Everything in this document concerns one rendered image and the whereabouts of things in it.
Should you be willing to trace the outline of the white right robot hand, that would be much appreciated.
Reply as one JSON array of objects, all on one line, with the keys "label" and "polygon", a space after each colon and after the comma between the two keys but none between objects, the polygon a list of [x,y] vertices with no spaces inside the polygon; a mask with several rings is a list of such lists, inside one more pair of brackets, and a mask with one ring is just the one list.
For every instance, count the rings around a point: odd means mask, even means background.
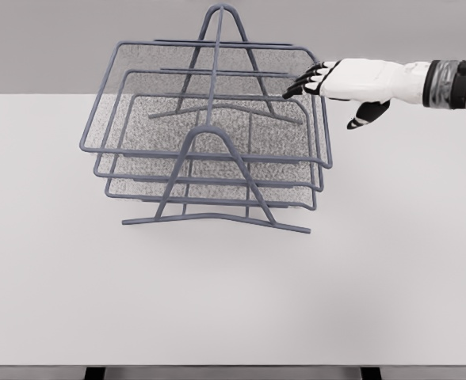
[{"label": "white right robot hand", "polygon": [[385,113],[395,96],[393,83],[399,63],[372,59],[341,59],[308,68],[282,95],[289,99],[305,93],[336,101],[361,103],[349,130],[370,124]]}]

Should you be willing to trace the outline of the large grey mesh tray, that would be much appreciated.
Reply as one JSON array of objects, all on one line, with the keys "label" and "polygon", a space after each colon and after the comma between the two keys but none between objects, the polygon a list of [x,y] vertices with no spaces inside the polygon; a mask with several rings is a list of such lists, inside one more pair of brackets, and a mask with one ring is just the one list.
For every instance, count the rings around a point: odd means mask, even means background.
[{"label": "large grey mesh tray", "polygon": [[326,105],[282,94],[314,64],[291,44],[119,43],[80,140],[87,153],[174,159],[195,127],[223,132],[246,162],[329,169]]}]

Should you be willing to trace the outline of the small grey mesh tray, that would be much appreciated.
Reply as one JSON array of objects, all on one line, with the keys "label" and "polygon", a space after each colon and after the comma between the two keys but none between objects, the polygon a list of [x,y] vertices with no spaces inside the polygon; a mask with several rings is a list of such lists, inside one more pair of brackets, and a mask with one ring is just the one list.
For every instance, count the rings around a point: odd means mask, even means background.
[{"label": "small grey mesh tray", "polygon": [[328,162],[319,101],[129,94],[97,162],[115,197],[313,210]]}]

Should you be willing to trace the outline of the medium grey mesh tray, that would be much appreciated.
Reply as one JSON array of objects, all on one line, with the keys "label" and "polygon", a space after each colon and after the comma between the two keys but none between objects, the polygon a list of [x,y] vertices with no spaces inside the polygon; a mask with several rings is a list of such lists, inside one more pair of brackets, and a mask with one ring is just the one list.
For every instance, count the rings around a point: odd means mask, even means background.
[{"label": "medium grey mesh tray", "polygon": [[178,196],[217,196],[253,181],[320,191],[331,164],[323,103],[285,100],[277,72],[128,70],[97,99],[84,145],[114,192],[154,196],[171,174]]}]

